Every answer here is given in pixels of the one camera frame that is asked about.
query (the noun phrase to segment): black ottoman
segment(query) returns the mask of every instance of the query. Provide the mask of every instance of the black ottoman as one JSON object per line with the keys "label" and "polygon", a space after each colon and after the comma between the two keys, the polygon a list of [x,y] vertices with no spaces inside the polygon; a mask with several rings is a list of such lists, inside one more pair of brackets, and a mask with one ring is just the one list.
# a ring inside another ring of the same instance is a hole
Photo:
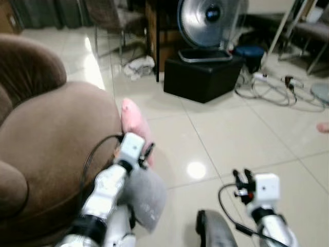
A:
{"label": "black ottoman", "polygon": [[244,59],[233,56],[228,62],[186,63],[167,59],[164,67],[164,91],[205,103],[234,89]]}

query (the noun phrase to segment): tangled cables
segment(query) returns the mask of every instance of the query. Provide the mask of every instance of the tangled cables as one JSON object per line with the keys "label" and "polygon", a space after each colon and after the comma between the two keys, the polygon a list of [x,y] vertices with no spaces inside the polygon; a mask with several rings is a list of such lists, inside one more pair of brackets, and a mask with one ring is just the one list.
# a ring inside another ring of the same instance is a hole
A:
{"label": "tangled cables", "polygon": [[[235,93],[245,99],[260,99],[281,107],[294,107],[294,109],[308,112],[322,112],[327,105],[319,101],[314,94],[307,90],[302,81],[292,76],[277,79],[266,74],[254,73],[251,79],[240,74],[242,81],[235,86]],[[298,101],[306,104],[296,106]]]}

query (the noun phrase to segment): pink plush toy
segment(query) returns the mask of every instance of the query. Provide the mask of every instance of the pink plush toy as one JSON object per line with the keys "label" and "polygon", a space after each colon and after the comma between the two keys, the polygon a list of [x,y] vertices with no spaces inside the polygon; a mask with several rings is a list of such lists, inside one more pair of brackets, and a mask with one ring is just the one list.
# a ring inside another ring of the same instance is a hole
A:
{"label": "pink plush toy", "polygon": [[[122,102],[121,124],[124,133],[132,132],[145,139],[143,152],[153,142],[151,129],[147,120],[142,116],[139,107],[130,99],[125,98]],[[149,166],[153,166],[153,154],[151,153],[147,159]]]}

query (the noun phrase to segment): brown armchair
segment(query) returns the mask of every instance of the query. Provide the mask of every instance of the brown armchair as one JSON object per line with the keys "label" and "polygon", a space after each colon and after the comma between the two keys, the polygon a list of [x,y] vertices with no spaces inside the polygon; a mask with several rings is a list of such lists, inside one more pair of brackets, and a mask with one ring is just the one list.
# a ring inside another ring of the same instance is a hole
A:
{"label": "brown armchair", "polygon": [[98,53],[98,27],[105,29],[108,33],[120,34],[119,56],[122,64],[122,48],[125,46],[125,34],[144,34],[146,19],[144,13],[129,11],[127,4],[120,0],[86,0],[87,9],[95,24],[95,50]]}
{"label": "brown armchair", "polygon": [[[99,140],[120,131],[107,92],[66,82],[56,55],[0,35],[0,246],[56,242],[79,211],[84,160]],[[84,192],[116,145],[110,140],[97,151]]]}

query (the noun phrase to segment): white robotic hand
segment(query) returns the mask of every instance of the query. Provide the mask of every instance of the white robotic hand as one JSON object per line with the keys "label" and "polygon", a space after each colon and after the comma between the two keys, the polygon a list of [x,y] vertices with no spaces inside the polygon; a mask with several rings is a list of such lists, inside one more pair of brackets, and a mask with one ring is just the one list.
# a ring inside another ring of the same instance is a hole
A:
{"label": "white robotic hand", "polygon": [[[273,173],[255,174],[245,169],[244,179],[234,170],[235,183],[224,185],[219,193],[220,205],[235,228],[248,235],[258,235],[261,247],[299,247],[298,241],[283,216],[276,214],[276,203],[280,199],[280,179]],[[226,211],[221,192],[230,186],[237,187],[234,193],[247,207],[247,214],[256,225],[254,231],[236,222]],[[212,210],[198,212],[196,231],[201,236],[201,247],[237,247],[232,232],[223,217]]]}
{"label": "white robotic hand", "polygon": [[127,206],[117,207],[117,200],[131,172],[140,169],[139,160],[144,143],[144,139],[138,135],[125,135],[114,164],[97,175],[95,189],[82,207],[80,216],[57,246],[102,246],[106,232],[108,244],[112,243],[108,246],[135,246],[129,222],[130,212]]}

